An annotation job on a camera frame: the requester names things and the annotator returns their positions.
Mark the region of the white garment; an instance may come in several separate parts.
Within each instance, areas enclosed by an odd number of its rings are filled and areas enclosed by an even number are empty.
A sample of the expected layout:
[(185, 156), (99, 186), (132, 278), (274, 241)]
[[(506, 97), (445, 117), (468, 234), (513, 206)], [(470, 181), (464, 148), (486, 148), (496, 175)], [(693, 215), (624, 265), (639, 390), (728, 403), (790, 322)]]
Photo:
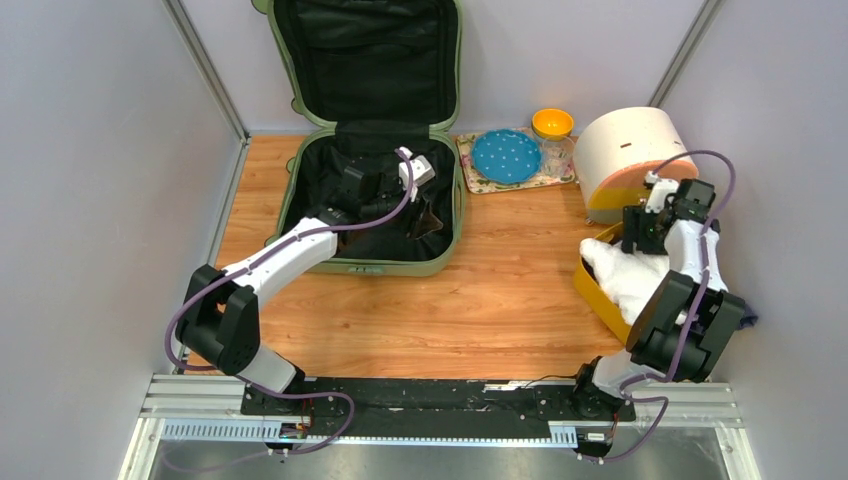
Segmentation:
[(580, 242), (581, 258), (593, 270), (597, 284), (632, 326), (669, 272), (667, 255), (625, 253), (622, 242), (594, 238)]

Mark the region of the white and orange drawer cabinet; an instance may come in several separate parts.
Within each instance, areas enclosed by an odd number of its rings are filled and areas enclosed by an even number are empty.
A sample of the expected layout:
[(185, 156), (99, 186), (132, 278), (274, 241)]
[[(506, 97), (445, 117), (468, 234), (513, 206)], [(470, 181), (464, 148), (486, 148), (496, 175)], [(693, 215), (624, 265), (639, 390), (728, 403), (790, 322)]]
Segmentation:
[(572, 165), (588, 219), (622, 220), (622, 208), (649, 194), (645, 175), (686, 151), (670, 116), (654, 107), (618, 109), (594, 120), (578, 137)]

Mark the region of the yellow plastic basin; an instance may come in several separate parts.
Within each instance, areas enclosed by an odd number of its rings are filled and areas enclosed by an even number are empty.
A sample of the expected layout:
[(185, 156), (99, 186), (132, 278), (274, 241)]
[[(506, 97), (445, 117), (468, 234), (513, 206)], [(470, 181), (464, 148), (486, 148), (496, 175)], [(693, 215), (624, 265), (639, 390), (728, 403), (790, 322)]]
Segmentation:
[(623, 234), (623, 224), (619, 222), (582, 240), (573, 276), (578, 294), (621, 344), (626, 343), (631, 324), (622, 313), (619, 289), (609, 287), (616, 275), (629, 273), (635, 262), (632, 254), (622, 251)]

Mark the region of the navy blue garment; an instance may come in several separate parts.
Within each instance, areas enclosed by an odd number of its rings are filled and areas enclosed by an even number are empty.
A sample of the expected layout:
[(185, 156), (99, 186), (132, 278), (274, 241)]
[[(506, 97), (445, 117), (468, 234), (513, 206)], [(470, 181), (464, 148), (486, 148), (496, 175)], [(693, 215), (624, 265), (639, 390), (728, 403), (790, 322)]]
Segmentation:
[(753, 309), (752, 305), (749, 304), (749, 303), (746, 303), (743, 315), (741, 316), (736, 329), (737, 330), (744, 330), (746, 328), (752, 328), (758, 323), (759, 318), (760, 318), (760, 316)]

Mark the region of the green hard-shell suitcase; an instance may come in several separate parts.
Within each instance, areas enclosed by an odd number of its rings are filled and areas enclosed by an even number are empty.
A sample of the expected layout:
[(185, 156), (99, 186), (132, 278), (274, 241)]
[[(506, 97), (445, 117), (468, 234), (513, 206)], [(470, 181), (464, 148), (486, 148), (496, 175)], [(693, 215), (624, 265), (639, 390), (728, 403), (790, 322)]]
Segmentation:
[(293, 89), (315, 126), (289, 164), (276, 235), (289, 232), (338, 185), (344, 169), (398, 176), (396, 150), (436, 172), (424, 198), (444, 226), (419, 239), (386, 224), (341, 238), (319, 270), (429, 276), (461, 237), (465, 196), (449, 131), (459, 107), (462, 11), (455, 1), (258, 1)]

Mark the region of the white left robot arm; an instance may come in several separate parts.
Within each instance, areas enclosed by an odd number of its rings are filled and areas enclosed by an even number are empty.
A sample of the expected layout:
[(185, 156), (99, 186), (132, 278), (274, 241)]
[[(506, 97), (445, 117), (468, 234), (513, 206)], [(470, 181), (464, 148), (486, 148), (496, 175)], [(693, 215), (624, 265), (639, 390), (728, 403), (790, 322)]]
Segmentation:
[(399, 192), (381, 197), (376, 175), (347, 168), (341, 184), (295, 226), (244, 260), (217, 269), (199, 267), (186, 298), (166, 328), (165, 351), (184, 370), (172, 343), (178, 341), (205, 360), (205, 369), (237, 377), (267, 393), (268, 403), (283, 415), (304, 405), (301, 370), (261, 341), (263, 307), (296, 278), (331, 259), (349, 233), (384, 226), (394, 220), (413, 231), (427, 214), (423, 190), (436, 177), (421, 156), (398, 165)]

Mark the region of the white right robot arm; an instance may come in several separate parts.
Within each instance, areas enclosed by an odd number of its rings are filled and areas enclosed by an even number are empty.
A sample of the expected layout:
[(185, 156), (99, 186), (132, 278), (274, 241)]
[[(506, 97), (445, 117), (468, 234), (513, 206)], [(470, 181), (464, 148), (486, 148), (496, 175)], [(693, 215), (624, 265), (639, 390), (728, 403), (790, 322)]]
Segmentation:
[(705, 380), (746, 315), (745, 301), (729, 291), (719, 271), (713, 185), (653, 173), (644, 185), (649, 196), (624, 207), (622, 238), (613, 250), (627, 259), (665, 256), (668, 270), (635, 318), (624, 349), (579, 369), (569, 404), (580, 418), (615, 415), (636, 383)]

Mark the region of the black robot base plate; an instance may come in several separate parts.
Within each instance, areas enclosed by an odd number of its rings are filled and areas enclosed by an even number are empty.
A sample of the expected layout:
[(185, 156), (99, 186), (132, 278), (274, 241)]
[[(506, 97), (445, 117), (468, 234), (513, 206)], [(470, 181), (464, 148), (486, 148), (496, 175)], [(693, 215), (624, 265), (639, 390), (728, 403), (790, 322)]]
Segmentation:
[(539, 381), (308, 377), (288, 388), (312, 399), (276, 399), (248, 387), (240, 411), (310, 421), (313, 436), (438, 439), (542, 439), (552, 421), (632, 422), (625, 405), (577, 411), (568, 379)]

